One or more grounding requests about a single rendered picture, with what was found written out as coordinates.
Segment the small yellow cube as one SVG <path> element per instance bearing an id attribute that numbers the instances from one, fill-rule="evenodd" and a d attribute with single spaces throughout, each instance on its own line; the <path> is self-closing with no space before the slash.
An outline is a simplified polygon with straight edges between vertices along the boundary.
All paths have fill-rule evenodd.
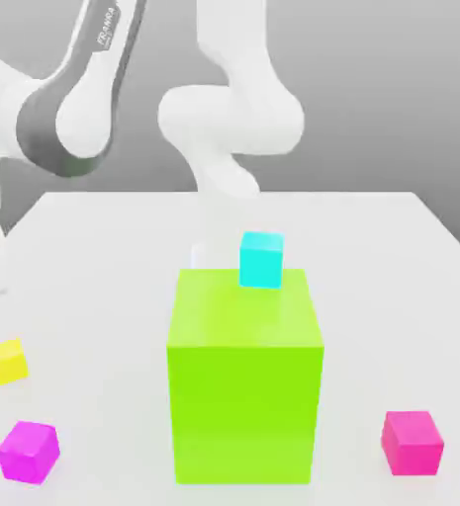
<path id="1" fill-rule="evenodd" d="M 19 339 L 0 342 L 0 385 L 25 379 L 29 370 Z"/>

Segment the small magenta cube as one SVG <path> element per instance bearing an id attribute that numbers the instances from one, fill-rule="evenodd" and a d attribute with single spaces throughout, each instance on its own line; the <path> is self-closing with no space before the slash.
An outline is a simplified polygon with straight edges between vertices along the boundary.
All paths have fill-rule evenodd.
<path id="1" fill-rule="evenodd" d="M 53 426 L 18 421 L 0 445 L 0 466 L 6 479 L 40 485 L 59 455 Z"/>

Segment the small cyan cube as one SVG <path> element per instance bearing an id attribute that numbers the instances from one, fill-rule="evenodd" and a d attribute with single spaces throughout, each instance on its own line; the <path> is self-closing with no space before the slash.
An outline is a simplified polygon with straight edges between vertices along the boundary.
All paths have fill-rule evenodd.
<path id="1" fill-rule="evenodd" d="M 284 235 L 246 231 L 239 247 L 239 284 L 246 288 L 282 287 Z"/>

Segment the small pink cube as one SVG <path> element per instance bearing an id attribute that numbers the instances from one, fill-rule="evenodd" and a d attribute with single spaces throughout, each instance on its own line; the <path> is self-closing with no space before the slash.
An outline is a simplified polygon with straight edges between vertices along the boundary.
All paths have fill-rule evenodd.
<path id="1" fill-rule="evenodd" d="M 387 411 L 381 446 L 392 475 L 437 475 L 444 450 L 428 411 Z"/>

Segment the large lime green box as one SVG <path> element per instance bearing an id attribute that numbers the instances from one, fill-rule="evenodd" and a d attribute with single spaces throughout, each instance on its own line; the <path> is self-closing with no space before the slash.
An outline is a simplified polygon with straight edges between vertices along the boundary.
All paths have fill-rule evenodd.
<path id="1" fill-rule="evenodd" d="M 323 352 L 302 270 L 278 290 L 182 270 L 166 344 L 176 480 L 308 483 Z"/>

